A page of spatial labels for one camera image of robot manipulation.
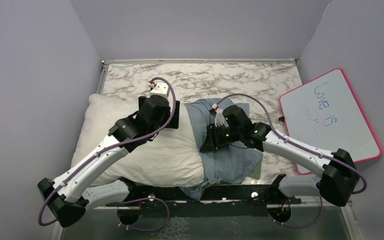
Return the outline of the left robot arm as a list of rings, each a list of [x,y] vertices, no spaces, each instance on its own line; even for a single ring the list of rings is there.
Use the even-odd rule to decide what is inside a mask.
[[[118,119],[109,129],[103,140],[78,162],[55,179],[43,178],[37,184],[43,198],[38,223],[48,208],[55,219],[49,225],[58,222],[66,228],[78,220],[89,209],[121,201],[132,205],[137,200],[137,191],[123,181],[92,187],[95,181],[111,165],[132,153],[137,147],[151,142],[165,128],[179,127],[180,102],[173,107],[160,95],[138,98],[138,110]]]

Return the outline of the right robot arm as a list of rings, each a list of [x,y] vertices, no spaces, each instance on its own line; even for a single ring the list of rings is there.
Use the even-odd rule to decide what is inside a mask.
[[[280,204],[288,197],[315,196],[343,207],[354,193],[360,177],[348,151],[339,148],[332,152],[313,147],[275,131],[268,124],[253,123],[237,105],[228,106],[224,110],[216,107],[210,113],[221,115],[227,124],[213,123],[207,126],[200,152],[216,152],[231,143],[241,142],[247,148],[297,163],[314,175],[280,176],[277,183],[268,190],[272,202]]]

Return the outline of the white pillow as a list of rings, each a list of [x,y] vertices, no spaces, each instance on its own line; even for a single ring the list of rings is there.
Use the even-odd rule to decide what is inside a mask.
[[[117,120],[138,109],[137,99],[90,95],[71,165],[76,165],[97,147]],[[154,141],[137,147],[112,164],[92,185],[108,184],[120,177],[155,187],[192,187],[204,181],[203,161],[184,104],[180,105],[177,129],[162,130]]]

